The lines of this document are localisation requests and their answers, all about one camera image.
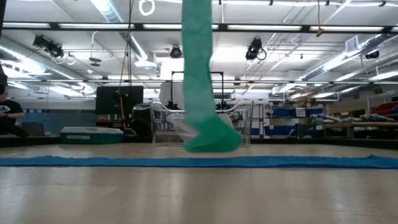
ceiling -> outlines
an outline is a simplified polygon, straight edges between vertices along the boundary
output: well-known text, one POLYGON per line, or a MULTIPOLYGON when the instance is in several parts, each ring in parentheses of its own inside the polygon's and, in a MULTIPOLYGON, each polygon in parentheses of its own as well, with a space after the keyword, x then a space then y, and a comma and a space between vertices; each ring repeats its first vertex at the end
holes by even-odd
MULTIPOLYGON (((129 17, 128 0, 111 0, 121 17, 127 21, 129 17)), ((318 24, 318 7, 293 6, 295 2, 315 3, 316 1, 291 1, 285 6, 274 1, 273 6, 258 5, 258 1, 223 1, 223 6, 213 4, 214 23, 240 24, 318 24)), ((380 1, 350 1, 343 6, 337 6, 337 1, 320 2, 320 22, 328 25, 357 25, 357 26, 395 26, 398 24, 398 1, 388 1, 389 5, 379 7, 380 1)), ((148 11, 149 3, 144 3, 144 10, 148 11)), ((149 16, 143 16, 139 11, 138 1, 134 1, 132 22, 165 23, 181 21, 182 5, 167 0, 155 1, 155 11, 149 16)), ((30 22, 106 22, 91 0, 7 0, 5 21, 30 22)), ((32 45, 35 35, 44 35, 48 39, 62 44, 63 49, 76 58, 73 65, 66 63, 61 66, 81 75, 84 79, 127 79, 126 66, 122 71, 124 49, 126 42, 117 32, 98 32, 94 37, 93 50, 91 38, 93 32, 75 31, 37 31, 37 30, 4 30, 3 36, 18 45, 34 51, 46 58, 49 54, 32 45), (93 67, 90 57, 100 58, 100 67, 93 67)), ((162 66, 160 77, 154 70, 132 68, 133 79, 170 79, 172 70, 183 70, 183 58, 173 60, 168 56, 168 49, 173 45, 182 45, 180 32, 135 32, 138 44, 146 51, 157 56, 158 64, 162 66)), ((225 79, 233 80, 240 77, 243 80, 292 80, 290 70, 304 70, 314 67, 324 59, 345 48, 345 42, 352 38, 352 34, 274 34, 264 32, 215 32, 213 33, 212 71, 223 71, 225 79), (267 58, 264 61, 248 64, 244 55, 247 46, 254 37, 260 37, 266 45, 267 58)), ((359 39, 374 35, 359 35, 359 39)), ((397 49, 396 40, 390 41, 380 49, 381 58, 388 58, 397 49)), ((375 60, 362 62, 371 65, 375 60)), ((333 68, 333 76, 328 73, 318 80, 333 80, 341 75, 361 68, 359 57, 333 68)), ((256 85, 254 89, 271 89, 273 84, 256 85)), ((148 88, 158 88, 158 83, 147 84, 148 88)))

wooden floor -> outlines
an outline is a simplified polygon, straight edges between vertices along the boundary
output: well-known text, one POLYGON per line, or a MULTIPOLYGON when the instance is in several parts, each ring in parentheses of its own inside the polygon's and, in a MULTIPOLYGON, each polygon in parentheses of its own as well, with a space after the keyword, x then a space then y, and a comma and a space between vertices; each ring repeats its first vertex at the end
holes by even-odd
MULTIPOLYGON (((34 146, 0 157, 398 157, 398 151, 322 145, 254 145, 189 154, 150 144, 34 146)), ((0 223, 398 223, 398 171, 0 167, 0 223)))

hanging green cloth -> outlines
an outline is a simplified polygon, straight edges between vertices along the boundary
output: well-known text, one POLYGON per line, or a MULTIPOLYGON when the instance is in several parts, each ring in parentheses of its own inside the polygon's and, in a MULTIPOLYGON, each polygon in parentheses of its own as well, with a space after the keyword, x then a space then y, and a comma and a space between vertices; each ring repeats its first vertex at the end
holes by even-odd
POLYGON ((243 141, 215 112, 210 58, 213 50, 211 0, 182 1, 185 59, 185 119, 199 135, 185 144, 190 152, 231 152, 243 141))

black monitor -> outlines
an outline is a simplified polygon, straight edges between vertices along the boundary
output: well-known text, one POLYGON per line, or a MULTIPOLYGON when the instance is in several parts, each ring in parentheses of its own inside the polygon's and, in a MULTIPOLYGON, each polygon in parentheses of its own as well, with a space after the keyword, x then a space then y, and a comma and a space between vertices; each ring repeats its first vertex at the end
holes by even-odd
POLYGON ((144 101, 143 86, 98 87, 95 104, 96 114, 121 114, 119 95, 123 100, 123 111, 127 117, 132 113, 132 108, 144 101))

blue mat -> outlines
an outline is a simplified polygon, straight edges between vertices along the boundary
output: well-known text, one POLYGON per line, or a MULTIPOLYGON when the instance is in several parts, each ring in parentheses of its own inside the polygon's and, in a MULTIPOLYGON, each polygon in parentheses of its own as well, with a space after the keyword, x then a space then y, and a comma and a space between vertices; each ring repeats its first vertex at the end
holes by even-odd
POLYGON ((104 166, 104 167, 301 167, 301 168, 363 168, 397 169, 398 159, 371 155, 365 158, 317 156, 250 156, 232 158, 64 158, 43 156, 33 158, 0 158, 0 166, 104 166))

